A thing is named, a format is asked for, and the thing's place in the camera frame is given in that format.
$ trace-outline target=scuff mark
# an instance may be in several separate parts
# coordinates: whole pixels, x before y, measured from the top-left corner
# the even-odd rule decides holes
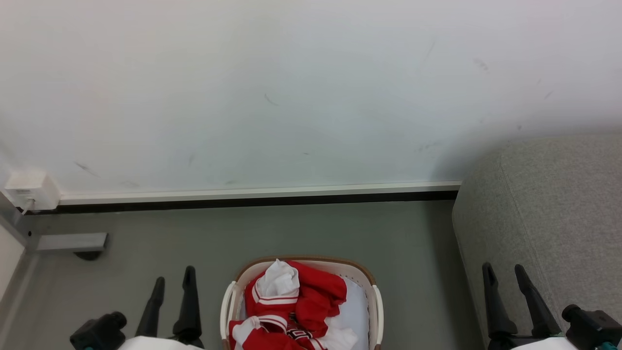
[[[80,167],[80,169],[86,171],[87,173],[93,175],[94,177],[100,177],[99,175],[97,175],[94,171],[92,171],[88,166],[82,164],[82,163],[78,163],[76,161],[73,162],[74,164],[76,164],[77,166]]]
[[[194,162],[194,158],[195,158],[195,154],[192,153],[189,157],[188,157],[188,168],[192,166],[192,163]]]
[[[133,181],[119,182],[119,185],[122,185],[122,186],[127,187],[127,188],[137,188],[137,187],[141,186],[141,185],[139,185],[139,184],[137,184],[136,182],[133,182]]]
[[[425,63],[427,62],[427,59],[430,58],[430,54],[434,50],[434,46],[436,46],[436,39],[434,39],[432,41],[432,45],[430,45],[430,48],[428,49],[427,54],[425,55],[423,61],[421,61],[421,64],[419,65],[419,69],[421,69],[425,65]]]
[[[480,69],[482,69],[484,72],[488,71],[488,65],[486,64],[486,62],[480,60],[480,59],[473,59],[473,63],[478,66]]]
[[[442,144],[443,144],[443,143],[442,143],[441,141],[439,141],[439,140],[434,141],[434,142],[430,142],[430,143],[423,144],[423,145],[419,146],[419,152],[421,152],[421,151],[423,151],[423,150],[425,150],[425,149],[430,149],[431,147],[437,147],[437,146],[440,146],[440,145],[442,145]]]
[[[271,105],[273,105],[273,106],[279,106],[278,104],[276,104],[276,103],[274,103],[274,102],[272,102],[272,101],[270,100],[270,98],[268,97],[268,94],[267,94],[267,93],[265,93],[265,94],[264,94],[264,98],[265,98],[265,99],[266,99],[266,101],[268,101]]]

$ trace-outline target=wall outlet box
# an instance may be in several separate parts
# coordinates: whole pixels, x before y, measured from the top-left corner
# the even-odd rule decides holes
[[[51,210],[58,206],[60,191],[52,179],[43,172],[13,173],[4,186],[16,207],[23,208],[34,199],[31,210]]]

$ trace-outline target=cable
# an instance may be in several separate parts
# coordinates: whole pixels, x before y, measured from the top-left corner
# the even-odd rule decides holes
[[[26,213],[31,210],[35,206],[35,200],[29,199],[26,202],[26,205],[22,208],[22,215],[26,215]]]

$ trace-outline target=laundry basket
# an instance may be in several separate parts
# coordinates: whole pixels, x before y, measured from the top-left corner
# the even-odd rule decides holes
[[[317,270],[347,278],[360,286],[364,291],[364,297],[367,299],[369,350],[380,350],[384,331],[383,299],[371,273],[365,267],[349,260],[300,255],[266,257],[255,260],[242,269],[236,280],[229,284],[220,308],[220,338],[223,341],[224,350],[232,350],[229,344],[229,321],[239,320],[241,317],[246,285],[260,273],[266,271],[276,259],[299,262]]]

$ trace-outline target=gray sofa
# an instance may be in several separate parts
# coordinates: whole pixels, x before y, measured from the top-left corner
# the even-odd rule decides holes
[[[622,321],[622,135],[508,144],[464,180],[453,225],[486,344],[486,261],[520,334],[532,326],[517,263],[564,331],[569,304]]]

